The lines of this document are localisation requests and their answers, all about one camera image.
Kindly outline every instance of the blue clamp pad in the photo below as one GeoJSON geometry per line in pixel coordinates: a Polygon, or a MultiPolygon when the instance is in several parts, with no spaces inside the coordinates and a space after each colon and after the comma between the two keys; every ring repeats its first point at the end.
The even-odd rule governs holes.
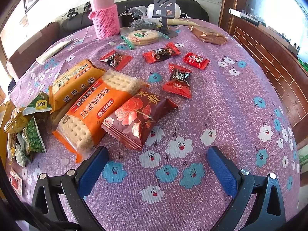
{"type": "Polygon", "coordinates": [[[238,192],[238,185],[241,182],[241,177],[238,174],[239,169],[216,146],[210,147],[206,155],[210,167],[213,169],[226,194],[235,198],[238,192]]]}
{"type": "Polygon", "coordinates": [[[107,162],[108,150],[99,146],[94,154],[78,167],[75,180],[78,185],[77,192],[81,198],[91,193],[107,162]]]}

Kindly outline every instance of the pink thermos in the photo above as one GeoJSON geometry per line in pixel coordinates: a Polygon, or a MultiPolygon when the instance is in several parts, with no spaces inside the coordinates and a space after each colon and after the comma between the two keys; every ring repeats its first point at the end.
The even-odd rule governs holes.
{"type": "Polygon", "coordinates": [[[91,0],[92,12],[89,18],[93,20],[96,35],[99,39],[117,35],[120,32],[118,10],[114,0],[91,0]]]}

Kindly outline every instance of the white wall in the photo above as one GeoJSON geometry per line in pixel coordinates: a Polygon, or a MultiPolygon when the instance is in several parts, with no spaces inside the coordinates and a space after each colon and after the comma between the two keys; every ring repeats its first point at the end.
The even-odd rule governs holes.
{"type": "MultiPolygon", "coordinates": [[[[19,25],[20,20],[24,17],[23,1],[21,1],[1,32],[1,40],[7,56],[10,57],[22,43],[56,17],[87,1],[89,0],[39,0],[27,12],[29,22],[27,27],[19,25]]],[[[199,3],[208,12],[210,22],[217,24],[221,0],[201,0],[199,3]]]]}

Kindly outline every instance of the red floral snack package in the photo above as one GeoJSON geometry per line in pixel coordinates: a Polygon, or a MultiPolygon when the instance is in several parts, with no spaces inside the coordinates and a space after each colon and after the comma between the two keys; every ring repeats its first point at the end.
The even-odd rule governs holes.
{"type": "Polygon", "coordinates": [[[191,98],[189,78],[192,71],[172,63],[169,63],[169,68],[172,75],[169,82],[163,85],[163,90],[191,98]]]}
{"type": "Polygon", "coordinates": [[[133,57],[129,55],[119,55],[115,50],[113,50],[101,57],[100,61],[104,61],[116,71],[120,71],[130,62],[130,60],[132,60],[132,58],[133,57]]]}
{"type": "Polygon", "coordinates": [[[127,148],[141,151],[157,121],[174,108],[178,106],[169,99],[140,89],[103,121],[102,128],[127,148]]]}
{"type": "Polygon", "coordinates": [[[198,56],[192,52],[187,53],[183,58],[183,61],[199,69],[205,69],[210,62],[210,60],[198,56]]]}
{"type": "Polygon", "coordinates": [[[147,63],[155,63],[157,61],[164,61],[169,59],[171,56],[180,55],[181,52],[174,45],[173,42],[167,43],[167,45],[162,49],[152,50],[147,53],[142,54],[147,63]]]}

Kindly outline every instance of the green snack bag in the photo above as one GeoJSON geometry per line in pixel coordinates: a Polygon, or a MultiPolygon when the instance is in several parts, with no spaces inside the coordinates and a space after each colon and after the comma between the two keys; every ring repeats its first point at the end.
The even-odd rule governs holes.
{"type": "Polygon", "coordinates": [[[36,153],[46,153],[45,145],[39,134],[39,129],[34,116],[23,129],[23,139],[26,143],[26,155],[31,151],[36,153]]]}
{"type": "Polygon", "coordinates": [[[23,116],[37,112],[47,112],[50,110],[51,105],[49,104],[49,97],[42,91],[39,92],[38,96],[35,97],[26,108],[21,108],[23,116]]]}

